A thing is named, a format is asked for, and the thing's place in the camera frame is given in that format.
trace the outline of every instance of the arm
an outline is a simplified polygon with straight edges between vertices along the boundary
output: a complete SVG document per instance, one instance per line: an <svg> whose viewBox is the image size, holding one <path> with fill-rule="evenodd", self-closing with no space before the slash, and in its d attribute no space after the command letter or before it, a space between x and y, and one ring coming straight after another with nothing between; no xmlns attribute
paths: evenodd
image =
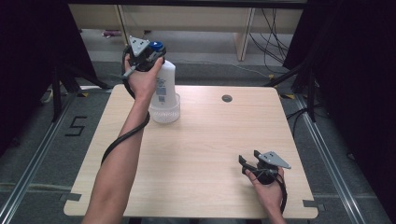
<svg viewBox="0 0 396 224"><path fill-rule="evenodd" d="M130 69L125 62L125 71ZM148 113L156 76L163 58L147 73L134 72L129 84L135 94L134 105L123 124L119 136L141 124ZM120 223L128 203L136 175L143 130L117 145L100 167L92 189L90 204L82 223Z"/></svg>
<svg viewBox="0 0 396 224"><path fill-rule="evenodd" d="M262 208L264 209L271 223L286 223L286 220L282 217L282 213L280 212L282 191L279 185L275 181L272 184L263 185L249 170L246 170L245 174L253 184L254 189L259 196L259 202L262 205ZM281 167L279 167L279 174L283 177L284 171Z"/></svg>

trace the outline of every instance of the bottle label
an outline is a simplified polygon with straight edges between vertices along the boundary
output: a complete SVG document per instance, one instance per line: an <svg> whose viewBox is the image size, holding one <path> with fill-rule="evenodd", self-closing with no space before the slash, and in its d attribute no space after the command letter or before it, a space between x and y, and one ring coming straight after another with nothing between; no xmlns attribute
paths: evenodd
<svg viewBox="0 0 396 224"><path fill-rule="evenodd" d="M166 86L165 86L165 79L157 77L157 90L155 93L158 95L158 101L161 103L165 103L165 96L166 96Z"/></svg>

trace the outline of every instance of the finger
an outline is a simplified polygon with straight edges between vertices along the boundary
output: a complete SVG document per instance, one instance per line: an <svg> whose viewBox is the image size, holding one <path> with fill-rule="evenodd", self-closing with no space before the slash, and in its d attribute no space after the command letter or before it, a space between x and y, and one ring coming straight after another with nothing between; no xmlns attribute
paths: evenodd
<svg viewBox="0 0 396 224"><path fill-rule="evenodd" d="M161 67L163 66L163 57L157 59L157 62L155 62L154 66L150 69L154 74L157 75L157 73L160 71Z"/></svg>
<svg viewBox="0 0 396 224"><path fill-rule="evenodd" d="M284 176L284 174L285 174L285 171L283 170L283 168L282 167L278 167L278 170L277 170L277 172L283 177Z"/></svg>
<svg viewBox="0 0 396 224"><path fill-rule="evenodd" d="M129 60L131 59L131 56L129 54L125 54L124 58L124 64L125 64L125 70L128 71L131 68L131 65L129 64Z"/></svg>
<svg viewBox="0 0 396 224"><path fill-rule="evenodd" d="M260 181L257 179L257 177L253 174L253 172L246 169L245 174L247 175L247 177L249 178L249 180L253 185L261 184Z"/></svg>

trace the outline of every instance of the blue bottle cap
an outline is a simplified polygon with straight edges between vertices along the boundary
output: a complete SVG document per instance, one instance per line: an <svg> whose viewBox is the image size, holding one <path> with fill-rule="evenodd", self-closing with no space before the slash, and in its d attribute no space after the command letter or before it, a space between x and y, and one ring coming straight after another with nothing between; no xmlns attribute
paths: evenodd
<svg viewBox="0 0 396 224"><path fill-rule="evenodd" d="M163 47L163 42L160 41L151 41L149 43L149 46L154 49L155 51L158 52L158 50L160 50Z"/></svg>

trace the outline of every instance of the forearm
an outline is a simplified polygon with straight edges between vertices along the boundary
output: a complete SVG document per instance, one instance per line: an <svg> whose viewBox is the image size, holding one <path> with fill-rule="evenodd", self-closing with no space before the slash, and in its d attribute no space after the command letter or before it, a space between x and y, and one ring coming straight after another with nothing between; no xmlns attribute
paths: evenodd
<svg viewBox="0 0 396 224"><path fill-rule="evenodd" d="M268 216L268 219L270 219L270 222L272 224L286 224L285 218L283 218L282 213L280 212L280 209L267 209L264 208L265 213Z"/></svg>
<svg viewBox="0 0 396 224"><path fill-rule="evenodd" d="M136 100L120 136L141 124L148 113L149 99ZM95 179L87 222L117 223L122 219L137 170L143 130L117 145L107 156Z"/></svg>

